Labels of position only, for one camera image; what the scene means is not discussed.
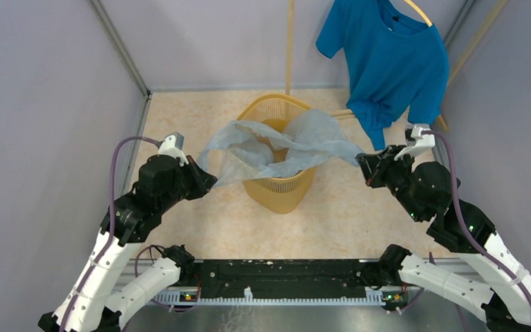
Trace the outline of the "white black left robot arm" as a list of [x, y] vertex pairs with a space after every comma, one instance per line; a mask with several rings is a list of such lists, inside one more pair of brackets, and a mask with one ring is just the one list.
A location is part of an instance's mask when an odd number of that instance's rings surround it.
[[182, 200], [204, 197], [217, 178], [191, 156], [185, 160], [154, 155], [139, 169], [130, 192], [116, 199], [101, 222], [95, 246], [64, 302], [38, 322], [42, 331], [121, 331], [162, 289], [193, 280], [193, 256], [183, 246], [167, 248], [156, 263], [119, 291], [123, 270], [162, 222], [163, 214]]

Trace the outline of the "grey metal corner rail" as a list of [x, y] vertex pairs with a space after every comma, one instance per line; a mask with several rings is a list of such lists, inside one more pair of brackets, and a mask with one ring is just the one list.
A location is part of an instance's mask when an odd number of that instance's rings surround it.
[[106, 33], [109, 41], [114, 47], [116, 53], [118, 54], [123, 66], [127, 70], [130, 78], [133, 80], [137, 86], [139, 92], [144, 96], [146, 100], [149, 99], [151, 91], [140, 71], [138, 70], [136, 63], [134, 62], [127, 45], [124, 43], [122, 37], [119, 34], [118, 29], [115, 27], [112, 18], [110, 17], [108, 11], [106, 10], [104, 4], [100, 0], [90, 0], [89, 1], [95, 15], [100, 20], [102, 24], [102, 29]]

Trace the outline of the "wooden clothes rack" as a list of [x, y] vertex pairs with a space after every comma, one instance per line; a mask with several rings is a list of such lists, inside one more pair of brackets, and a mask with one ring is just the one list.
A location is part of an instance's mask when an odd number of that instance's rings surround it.
[[[466, 22], [469, 14], [474, 7], [481, 1], [465, 1], [460, 8], [459, 13], [455, 17], [451, 28], [445, 35], [445, 45], [451, 46], [453, 40], [457, 36], [458, 32], [462, 28], [462, 25]], [[453, 65], [450, 71], [447, 86], [449, 86], [456, 76], [460, 73], [469, 57], [472, 55], [476, 47], [481, 42], [482, 38], [491, 28], [492, 24], [496, 21], [497, 17], [501, 14], [504, 7], [509, 3], [508, 0], [495, 1], [490, 8], [486, 17], [483, 19], [481, 25], [477, 31], [473, 34], [471, 40], [468, 42], [457, 62]], [[295, 19], [295, 2], [287, 1], [287, 26], [286, 26], [286, 53], [285, 53], [285, 67], [284, 67], [284, 95], [290, 96], [292, 85], [292, 47], [294, 42], [294, 19]]]

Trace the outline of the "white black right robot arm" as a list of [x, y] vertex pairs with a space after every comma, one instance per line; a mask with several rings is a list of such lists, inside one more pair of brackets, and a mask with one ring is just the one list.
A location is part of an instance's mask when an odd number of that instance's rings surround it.
[[389, 246], [378, 266], [387, 285], [400, 280], [425, 288], [483, 321], [491, 331], [531, 331], [531, 275], [510, 252], [477, 206], [460, 200], [459, 180], [440, 163], [416, 165], [407, 147], [358, 154], [366, 184], [387, 188], [427, 234], [479, 275], [468, 279], [424, 262], [401, 246]]

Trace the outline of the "yellow slatted trash bin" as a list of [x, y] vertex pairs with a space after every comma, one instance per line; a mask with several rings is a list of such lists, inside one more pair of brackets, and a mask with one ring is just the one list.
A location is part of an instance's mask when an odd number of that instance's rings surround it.
[[[260, 122], [281, 133], [291, 120], [310, 108], [310, 105], [292, 96], [269, 93], [250, 103], [237, 119]], [[287, 214], [303, 201], [316, 171], [316, 167], [311, 167], [289, 178], [247, 180], [243, 181], [243, 186], [248, 196], [264, 208], [277, 214]]]

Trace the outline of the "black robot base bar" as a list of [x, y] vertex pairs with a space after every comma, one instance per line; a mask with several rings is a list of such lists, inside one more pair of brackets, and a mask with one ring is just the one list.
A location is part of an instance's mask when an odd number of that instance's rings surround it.
[[200, 291], [201, 299], [409, 300], [411, 287], [388, 264], [365, 259], [205, 259], [194, 263], [177, 286]]

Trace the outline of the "blue t-shirt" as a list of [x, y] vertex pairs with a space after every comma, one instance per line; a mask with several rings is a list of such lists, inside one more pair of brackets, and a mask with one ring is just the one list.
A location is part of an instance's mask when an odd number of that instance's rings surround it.
[[384, 129], [403, 113], [411, 124], [436, 121], [449, 60], [435, 24], [401, 13], [390, 1], [334, 1], [315, 45], [328, 59], [344, 51], [346, 107], [374, 150], [386, 147]]

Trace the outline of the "light blue plastic trash bag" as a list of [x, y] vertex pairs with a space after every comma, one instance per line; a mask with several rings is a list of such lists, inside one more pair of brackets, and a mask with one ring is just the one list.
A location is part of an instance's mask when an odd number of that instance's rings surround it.
[[197, 159], [207, 173], [209, 153], [222, 151], [217, 187], [262, 178], [290, 178], [332, 157], [352, 166], [363, 150], [351, 142], [339, 121], [310, 109], [291, 120], [281, 132], [249, 120], [233, 120], [219, 129]]

